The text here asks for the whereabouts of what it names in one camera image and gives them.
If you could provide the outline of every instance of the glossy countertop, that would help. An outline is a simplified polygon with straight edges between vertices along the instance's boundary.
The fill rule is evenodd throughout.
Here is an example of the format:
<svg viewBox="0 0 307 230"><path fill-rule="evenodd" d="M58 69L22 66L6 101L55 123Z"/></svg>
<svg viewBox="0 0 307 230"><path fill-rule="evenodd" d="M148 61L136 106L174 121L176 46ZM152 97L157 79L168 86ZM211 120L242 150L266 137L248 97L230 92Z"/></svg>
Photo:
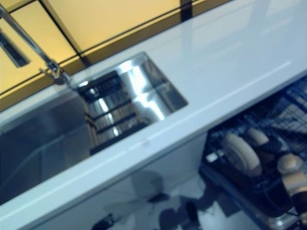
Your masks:
<svg viewBox="0 0 307 230"><path fill-rule="evenodd" d="M306 12L305 0L234 0L75 74L80 82L144 51L188 105L5 203L1 228L39 224L306 74ZM42 90L1 124L66 90Z"/></svg>

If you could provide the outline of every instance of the dishwasher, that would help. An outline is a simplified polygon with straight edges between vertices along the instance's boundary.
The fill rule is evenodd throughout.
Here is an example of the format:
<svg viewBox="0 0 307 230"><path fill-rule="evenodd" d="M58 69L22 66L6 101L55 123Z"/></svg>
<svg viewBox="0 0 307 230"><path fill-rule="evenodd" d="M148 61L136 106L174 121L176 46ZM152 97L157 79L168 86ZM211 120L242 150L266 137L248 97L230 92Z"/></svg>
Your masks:
<svg viewBox="0 0 307 230"><path fill-rule="evenodd" d="M307 76L211 129L200 173L263 228L300 229L307 211L306 139Z"/></svg>

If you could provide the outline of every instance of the dishwasher rack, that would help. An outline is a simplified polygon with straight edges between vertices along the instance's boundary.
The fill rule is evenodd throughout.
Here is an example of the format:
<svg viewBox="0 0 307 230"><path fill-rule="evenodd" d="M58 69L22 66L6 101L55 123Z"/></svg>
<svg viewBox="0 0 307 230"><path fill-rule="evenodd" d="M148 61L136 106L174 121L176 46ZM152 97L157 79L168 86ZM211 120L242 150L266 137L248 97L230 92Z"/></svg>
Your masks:
<svg viewBox="0 0 307 230"><path fill-rule="evenodd" d="M222 144L229 132L246 140L250 128L260 130L270 139L269 143L260 147L253 146L257 155L265 152L276 158L267 164L260 158L262 173L256 177L243 174L234 167L224 154ZM265 216L262 218L262 221L267 222L265 225L272 229L286 229L277 225L285 221L285 226L288 226L290 222L297 221L276 167L278 158L287 152L299 155L307 162L307 76L211 129L201 172L215 182L218 181L217 177L225 178L229 185L225 185L225 181L219 182L219 185L228 186L226 190L233 188L238 191L243 200L248 201L244 206L251 203L256 207L252 210L253 214L257 212L256 215L261 213Z"/></svg>
<svg viewBox="0 0 307 230"><path fill-rule="evenodd" d="M91 136L91 154L124 139L150 124L141 119L116 72L79 91L86 101L85 120Z"/></svg>

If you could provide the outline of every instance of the wire basket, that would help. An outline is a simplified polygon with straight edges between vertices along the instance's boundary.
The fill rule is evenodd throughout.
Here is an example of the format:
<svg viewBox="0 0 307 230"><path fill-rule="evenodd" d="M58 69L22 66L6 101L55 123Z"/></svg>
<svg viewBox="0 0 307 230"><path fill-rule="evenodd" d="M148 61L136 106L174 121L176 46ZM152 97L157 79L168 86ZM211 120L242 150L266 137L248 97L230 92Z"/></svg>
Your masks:
<svg viewBox="0 0 307 230"><path fill-rule="evenodd" d="M148 125L141 119L119 75L113 71L79 89L85 99L85 119L91 137L91 154Z"/></svg>
<svg viewBox="0 0 307 230"><path fill-rule="evenodd" d="M262 173L256 177L240 172L223 154L222 145L227 132L244 138L251 127L261 130L270 139L268 144L253 149L257 153L265 151L277 156L270 164L261 162ZM277 143L283 145L278 151ZM235 182L250 198L261 197L257 201L259 205L261 202L271 204L269 214L277 216L291 207L276 167L279 156L288 152L307 160L307 76L210 130L204 162ZM210 162L208 157L212 153L216 157Z"/></svg>

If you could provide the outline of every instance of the stainless steel sink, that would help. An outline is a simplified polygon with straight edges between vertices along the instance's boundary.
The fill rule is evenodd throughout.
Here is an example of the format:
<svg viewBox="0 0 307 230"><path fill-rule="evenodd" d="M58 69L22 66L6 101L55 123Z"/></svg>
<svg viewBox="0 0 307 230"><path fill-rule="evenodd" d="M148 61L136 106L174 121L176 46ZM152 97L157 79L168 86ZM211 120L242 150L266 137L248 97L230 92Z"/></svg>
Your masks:
<svg viewBox="0 0 307 230"><path fill-rule="evenodd" d="M187 105L145 53L76 91L1 127L0 204Z"/></svg>

